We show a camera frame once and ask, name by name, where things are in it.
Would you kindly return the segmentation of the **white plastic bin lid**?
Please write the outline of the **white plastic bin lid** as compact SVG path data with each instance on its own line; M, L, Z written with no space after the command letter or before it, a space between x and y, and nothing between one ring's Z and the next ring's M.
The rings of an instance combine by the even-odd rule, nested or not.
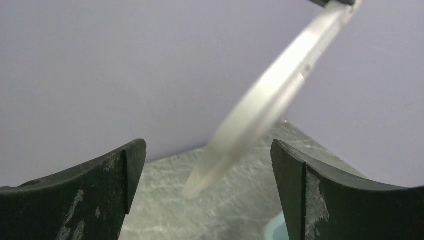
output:
M222 122L184 186L196 198L220 180L277 123L317 61L361 7L360 0L330 0L266 69Z

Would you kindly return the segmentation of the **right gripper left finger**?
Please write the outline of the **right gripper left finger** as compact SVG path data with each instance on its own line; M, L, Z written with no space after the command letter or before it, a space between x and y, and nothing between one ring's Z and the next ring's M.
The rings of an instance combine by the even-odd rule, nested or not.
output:
M117 240L147 155L136 139L61 172L0 189L3 240Z

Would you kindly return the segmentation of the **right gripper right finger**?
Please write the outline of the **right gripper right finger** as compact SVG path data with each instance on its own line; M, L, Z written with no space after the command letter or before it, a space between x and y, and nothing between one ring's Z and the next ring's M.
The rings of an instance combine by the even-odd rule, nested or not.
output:
M423 187L353 175L281 140L270 156L289 239L423 239Z

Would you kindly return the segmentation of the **mint green plastic bin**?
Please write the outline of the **mint green plastic bin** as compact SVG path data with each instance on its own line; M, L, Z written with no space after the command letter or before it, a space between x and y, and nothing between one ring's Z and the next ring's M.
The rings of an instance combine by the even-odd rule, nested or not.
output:
M263 229L263 240L289 240L284 213L270 220Z

